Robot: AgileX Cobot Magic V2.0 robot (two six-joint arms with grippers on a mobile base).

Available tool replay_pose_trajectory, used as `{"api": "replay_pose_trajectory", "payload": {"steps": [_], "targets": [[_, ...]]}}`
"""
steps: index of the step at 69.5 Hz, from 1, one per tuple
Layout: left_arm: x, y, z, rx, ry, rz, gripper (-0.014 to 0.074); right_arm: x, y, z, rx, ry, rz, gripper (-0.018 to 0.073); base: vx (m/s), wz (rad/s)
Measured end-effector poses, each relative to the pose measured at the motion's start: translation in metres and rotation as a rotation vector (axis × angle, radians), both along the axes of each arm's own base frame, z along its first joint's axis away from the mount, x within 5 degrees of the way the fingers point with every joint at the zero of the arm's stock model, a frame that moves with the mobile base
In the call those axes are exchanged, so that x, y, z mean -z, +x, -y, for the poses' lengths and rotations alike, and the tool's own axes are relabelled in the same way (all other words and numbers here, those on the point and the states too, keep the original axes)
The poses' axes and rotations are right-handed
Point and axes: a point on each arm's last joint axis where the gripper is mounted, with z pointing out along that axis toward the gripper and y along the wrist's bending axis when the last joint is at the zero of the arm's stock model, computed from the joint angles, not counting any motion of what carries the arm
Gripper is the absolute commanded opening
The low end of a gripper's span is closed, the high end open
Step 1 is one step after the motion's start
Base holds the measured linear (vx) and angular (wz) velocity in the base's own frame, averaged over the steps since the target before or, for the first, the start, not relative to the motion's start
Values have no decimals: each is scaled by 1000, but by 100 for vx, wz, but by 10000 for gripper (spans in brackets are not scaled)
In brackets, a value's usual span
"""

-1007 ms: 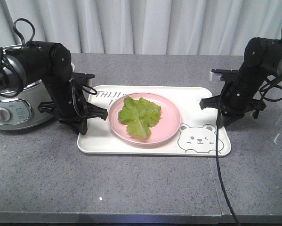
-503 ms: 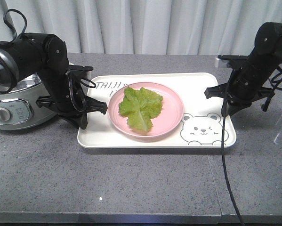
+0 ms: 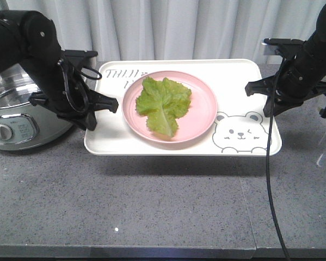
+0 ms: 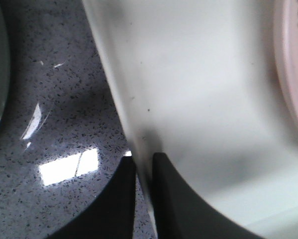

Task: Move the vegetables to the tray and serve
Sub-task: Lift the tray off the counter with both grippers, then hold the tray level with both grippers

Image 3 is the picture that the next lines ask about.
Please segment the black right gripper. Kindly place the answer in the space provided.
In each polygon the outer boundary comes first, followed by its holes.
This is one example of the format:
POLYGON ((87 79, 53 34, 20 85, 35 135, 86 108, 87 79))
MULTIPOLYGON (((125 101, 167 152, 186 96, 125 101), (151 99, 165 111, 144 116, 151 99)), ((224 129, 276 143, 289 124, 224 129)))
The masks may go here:
POLYGON ((326 46, 279 46, 277 54, 285 58, 276 76, 266 77, 245 86, 247 96, 268 96, 263 107, 265 117, 277 116, 301 106, 304 101, 326 95, 326 46))

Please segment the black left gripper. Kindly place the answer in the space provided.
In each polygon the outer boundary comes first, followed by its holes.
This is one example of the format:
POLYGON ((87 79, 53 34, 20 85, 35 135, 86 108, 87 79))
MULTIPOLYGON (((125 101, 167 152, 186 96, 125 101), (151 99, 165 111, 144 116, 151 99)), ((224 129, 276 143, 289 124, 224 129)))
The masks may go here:
MULTIPOLYGON (((89 67, 85 70, 96 73, 89 67)), ((30 75, 40 88, 31 94, 31 104, 52 111, 59 119, 69 121, 82 130, 95 130, 95 111, 117 112, 119 103, 116 98, 92 91, 86 85, 85 79, 96 79, 96 75, 75 68, 64 55, 52 68, 44 67, 30 75)))

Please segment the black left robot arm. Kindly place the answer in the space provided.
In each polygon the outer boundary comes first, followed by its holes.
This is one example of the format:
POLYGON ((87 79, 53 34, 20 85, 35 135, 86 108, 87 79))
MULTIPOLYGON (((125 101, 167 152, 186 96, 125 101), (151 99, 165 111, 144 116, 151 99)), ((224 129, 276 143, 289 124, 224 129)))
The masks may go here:
POLYGON ((83 130, 97 125, 95 112, 116 113, 118 101, 84 82, 96 51, 63 50, 52 20, 37 11, 0 11, 0 73, 19 64, 40 89, 29 102, 83 130))

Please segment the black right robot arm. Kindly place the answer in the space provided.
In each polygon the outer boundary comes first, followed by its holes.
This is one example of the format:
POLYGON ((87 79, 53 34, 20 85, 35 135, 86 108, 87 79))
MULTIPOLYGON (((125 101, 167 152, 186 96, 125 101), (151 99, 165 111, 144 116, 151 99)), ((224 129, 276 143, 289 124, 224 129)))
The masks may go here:
POLYGON ((283 58, 275 75, 245 87, 247 96, 267 96, 265 117, 277 116, 319 95, 326 96, 326 82, 322 80, 326 76, 326 4, 308 40, 266 38, 263 43, 266 55, 283 58))

